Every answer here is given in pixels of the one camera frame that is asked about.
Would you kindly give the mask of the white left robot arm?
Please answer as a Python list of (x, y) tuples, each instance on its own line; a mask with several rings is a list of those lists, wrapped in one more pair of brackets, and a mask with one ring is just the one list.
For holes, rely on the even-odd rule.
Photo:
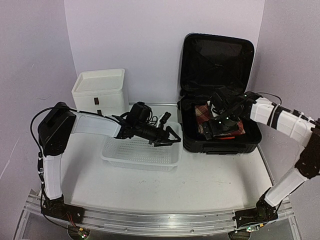
[(104, 116), (99, 113), (72, 109), (64, 102), (46, 108), (47, 115), (37, 127), (40, 149), (39, 176), (44, 195), (49, 199), (48, 211), (57, 219), (67, 214), (67, 207), (58, 199), (61, 187), (61, 160), (72, 134), (91, 134), (119, 140), (139, 137), (154, 147), (171, 146), (181, 142), (180, 136), (166, 126), (171, 117), (165, 112), (153, 118), (152, 109), (144, 102), (135, 103), (121, 115)]

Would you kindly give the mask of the black ribbed hard suitcase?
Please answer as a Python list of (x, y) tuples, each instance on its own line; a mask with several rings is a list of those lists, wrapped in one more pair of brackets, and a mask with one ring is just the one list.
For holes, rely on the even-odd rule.
[(246, 93), (255, 48), (241, 38), (190, 33), (183, 42), (180, 65), (180, 100), (177, 103), (183, 131), (183, 146), (192, 153), (235, 155), (251, 153), (262, 140), (256, 122), (242, 119), (245, 134), (235, 139), (207, 140), (199, 133), (195, 106), (210, 101), (213, 92), (226, 87)]

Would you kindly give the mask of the white drawer storage box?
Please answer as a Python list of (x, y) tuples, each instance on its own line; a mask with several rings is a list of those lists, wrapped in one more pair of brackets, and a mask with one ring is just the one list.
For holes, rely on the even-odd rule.
[(129, 111), (123, 68), (84, 71), (79, 74), (71, 93), (78, 110), (104, 116), (119, 116)]

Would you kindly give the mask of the white perforated plastic basket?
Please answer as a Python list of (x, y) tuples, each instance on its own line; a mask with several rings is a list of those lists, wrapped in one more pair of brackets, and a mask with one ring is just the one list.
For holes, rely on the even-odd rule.
[(140, 137), (116, 139), (105, 137), (100, 158), (114, 167), (169, 172), (182, 158), (183, 144), (154, 147)]

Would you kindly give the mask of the red plaid cloth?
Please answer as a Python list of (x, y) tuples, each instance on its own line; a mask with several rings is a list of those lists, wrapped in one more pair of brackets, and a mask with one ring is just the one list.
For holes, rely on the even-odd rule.
[[(207, 101), (204, 105), (196, 105), (195, 109), (195, 117), (197, 122), (197, 128), (200, 134), (204, 134), (203, 123), (211, 120), (217, 114), (213, 113), (210, 107), (210, 101)], [(240, 120), (237, 123), (237, 130), (232, 131), (230, 133), (223, 133), (222, 136), (240, 136), (246, 133), (244, 129), (243, 122)]]

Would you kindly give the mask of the orange item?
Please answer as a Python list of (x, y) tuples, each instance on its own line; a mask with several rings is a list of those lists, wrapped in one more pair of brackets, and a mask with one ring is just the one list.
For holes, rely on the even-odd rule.
[(219, 137), (215, 137), (215, 140), (232, 140), (235, 139), (235, 136), (219, 136)]

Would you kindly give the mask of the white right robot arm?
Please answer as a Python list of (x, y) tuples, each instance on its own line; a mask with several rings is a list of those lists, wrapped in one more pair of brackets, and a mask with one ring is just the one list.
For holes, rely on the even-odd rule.
[(226, 87), (216, 89), (210, 99), (209, 109), (215, 116), (202, 123), (207, 140), (225, 136), (235, 131), (240, 120), (269, 127), (274, 135), (267, 136), (262, 153), (277, 160), (292, 158), (288, 170), (262, 197), (262, 203), (252, 209), (252, 218), (262, 222), (271, 207), (291, 195), (306, 181), (320, 174), (320, 122), (304, 112), (284, 107), (266, 97), (266, 93), (247, 91), (235, 94)]

